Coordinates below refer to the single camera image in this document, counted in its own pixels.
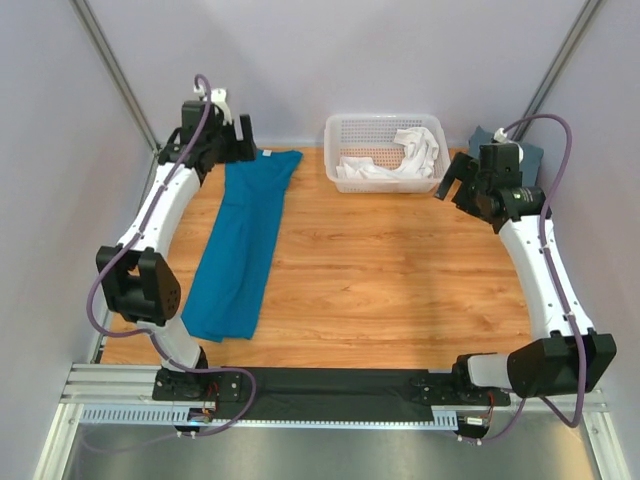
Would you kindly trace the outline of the blue t shirt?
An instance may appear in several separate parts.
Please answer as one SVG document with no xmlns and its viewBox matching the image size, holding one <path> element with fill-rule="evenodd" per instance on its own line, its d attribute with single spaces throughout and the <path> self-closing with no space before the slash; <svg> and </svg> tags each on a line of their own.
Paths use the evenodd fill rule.
<svg viewBox="0 0 640 480">
<path fill-rule="evenodd" d="M 261 150 L 254 161 L 225 167 L 222 202 L 182 311 L 192 336 L 253 337 L 286 192 L 302 159 L 296 150 Z"/>
</svg>

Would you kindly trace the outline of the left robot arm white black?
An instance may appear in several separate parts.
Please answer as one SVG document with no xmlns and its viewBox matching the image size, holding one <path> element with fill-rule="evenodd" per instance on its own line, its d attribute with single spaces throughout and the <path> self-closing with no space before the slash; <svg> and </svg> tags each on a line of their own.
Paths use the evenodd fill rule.
<svg viewBox="0 0 640 480">
<path fill-rule="evenodd" d="M 179 314 L 181 287 L 166 258 L 185 209 L 213 167 L 256 157 L 250 117 L 235 122 L 223 93 L 183 103 L 181 124 L 158 155 L 141 211 L 116 245 L 96 255 L 108 309 L 148 336 L 162 357 L 155 400 L 212 402 L 218 392 L 220 375 L 208 372 L 204 350 Z"/>
</svg>

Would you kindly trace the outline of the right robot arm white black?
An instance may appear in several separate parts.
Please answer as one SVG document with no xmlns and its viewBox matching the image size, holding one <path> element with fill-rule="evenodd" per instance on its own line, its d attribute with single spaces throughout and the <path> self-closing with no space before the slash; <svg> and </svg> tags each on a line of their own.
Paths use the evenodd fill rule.
<svg viewBox="0 0 640 480">
<path fill-rule="evenodd" d="M 597 332 L 581 306 L 554 238 L 543 189 L 526 186 L 520 149 L 513 143 L 481 146 L 478 157 L 454 156 L 435 196 L 452 186 L 455 206 L 497 234 L 516 269 L 531 325 L 531 343 L 509 354 L 467 354 L 450 379 L 452 395 L 470 404 L 487 388 L 521 398 L 591 392 L 617 353 L 612 335 Z"/>
</svg>

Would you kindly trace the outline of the white t shirt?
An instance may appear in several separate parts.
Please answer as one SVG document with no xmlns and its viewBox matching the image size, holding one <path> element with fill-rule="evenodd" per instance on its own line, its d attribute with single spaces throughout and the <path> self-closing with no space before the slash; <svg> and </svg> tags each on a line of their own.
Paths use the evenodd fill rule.
<svg viewBox="0 0 640 480">
<path fill-rule="evenodd" d="M 393 143 L 402 148 L 403 156 L 394 168 L 377 164 L 373 157 L 342 156 L 336 167 L 343 180 L 421 180 L 435 172 L 441 153 L 440 144 L 426 127 L 397 129 Z"/>
</svg>

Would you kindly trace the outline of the grey folded t shirt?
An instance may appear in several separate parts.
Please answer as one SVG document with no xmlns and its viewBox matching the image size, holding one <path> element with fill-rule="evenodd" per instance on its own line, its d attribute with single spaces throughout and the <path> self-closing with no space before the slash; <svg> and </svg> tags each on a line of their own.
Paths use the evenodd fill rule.
<svg viewBox="0 0 640 480">
<path fill-rule="evenodd" d="M 468 140 L 468 154 L 474 158 L 479 157 L 480 146 L 492 142 L 494 133 L 477 126 Z M 522 185 L 531 187 L 537 182 L 538 172 L 544 156 L 544 150 L 529 143 L 518 142 L 522 153 L 520 172 L 522 173 Z"/>
</svg>

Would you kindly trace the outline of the white plastic basket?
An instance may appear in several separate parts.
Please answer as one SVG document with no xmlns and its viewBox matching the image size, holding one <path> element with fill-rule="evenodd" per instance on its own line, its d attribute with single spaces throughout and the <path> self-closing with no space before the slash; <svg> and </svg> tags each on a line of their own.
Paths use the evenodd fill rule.
<svg viewBox="0 0 640 480">
<path fill-rule="evenodd" d="M 435 172 L 421 180 L 343 180 L 336 167 L 342 156 L 373 157 L 377 164 L 394 168 L 403 156 L 393 143 L 397 129 L 426 127 L 436 137 L 441 153 Z M 339 114 L 329 117 L 324 131 L 326 175 L 341 193 L 427 193 L 435 188 L 450 166 L 450 155 L 439 120 L 429 114 Z"/>
</svg>

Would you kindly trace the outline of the left aluminium frame post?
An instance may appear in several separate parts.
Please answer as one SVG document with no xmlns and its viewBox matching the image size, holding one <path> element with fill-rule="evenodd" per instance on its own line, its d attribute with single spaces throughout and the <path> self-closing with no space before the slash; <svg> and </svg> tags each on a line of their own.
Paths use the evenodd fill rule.
<svg viewBox="0 0 640 480">
<path fill-rule="evenodd" d="M 80 24 L 84 28 L 91 44 L 95 48 L 98 57 L 118 91 L 121 100 L 132 116 L 145 143 L 152 152 L 156 152 L 159 149 L 160 142 L 153 132 L 151 124 L 126 77 L 104 29 L 98 20 L 98 17 L 90 5 L 90 2 L 86 0 L 70 0 L 69 3 L 78 17 Z"/>
</svg>

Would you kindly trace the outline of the aluminium frame post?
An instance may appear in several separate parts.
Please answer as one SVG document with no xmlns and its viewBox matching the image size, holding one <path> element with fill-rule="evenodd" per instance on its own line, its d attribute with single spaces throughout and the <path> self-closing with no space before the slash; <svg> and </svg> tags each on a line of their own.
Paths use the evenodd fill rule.
<svg viewBox="0 0 640 480">
<path fill-rule="evenodd" d="M 571 24 L 525 109 L 524 117 L 530 117 L 542 112 L 547 98 L 605 4 L 605 0 L 587 0 L 583 2 L 576 18 Z"/>
<path fill-rule="evenodd" d="M 90 5 L 90 2 L 86 0 L 70 0 L 69 3 L 78 17 L 80 24 L 84 28 L 91 44 L 95 48 L 98 57 L 118 91 L 121 100 L 132 116 L 145 143 L 152 152 L 156 152 L 159 149 L 160 142 L 153 132 L 151 124 L 126 77 L 104 29 L 98 20 L 98 17 Z"/>
</svg>

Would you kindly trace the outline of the right aluminium frame post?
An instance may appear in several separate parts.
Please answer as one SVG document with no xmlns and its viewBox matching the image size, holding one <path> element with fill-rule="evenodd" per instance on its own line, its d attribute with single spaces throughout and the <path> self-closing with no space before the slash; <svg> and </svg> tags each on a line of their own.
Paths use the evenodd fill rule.
<svg viewBox="0 0 640 480">
<path fill-rule="evenodd" d="M 576 18 L 571 24 L 525 109 L 524 117 L 530 117 L 542 112 L 547 98 L 605 4 L 605 0 L 587 0 L 583 2 Z"/>
</svg>

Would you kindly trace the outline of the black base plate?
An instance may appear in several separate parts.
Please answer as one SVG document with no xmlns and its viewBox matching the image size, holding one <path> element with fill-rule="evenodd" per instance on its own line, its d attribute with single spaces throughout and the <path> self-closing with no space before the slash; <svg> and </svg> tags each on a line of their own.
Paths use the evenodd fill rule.
<svg viewBox="0 0 640 480">
<path fill-rule="evenodd" d="M 459 373 L 428 370 L 249 368 L 245 373 L 191 374 L 160 369 L 155 401 L 213 403 L 215 413 L 237 415 L 244 406 L 286 418 L 418 420 L 434 406 L 508 406 L 497 388 L 474 387 Z"/>
</svg>

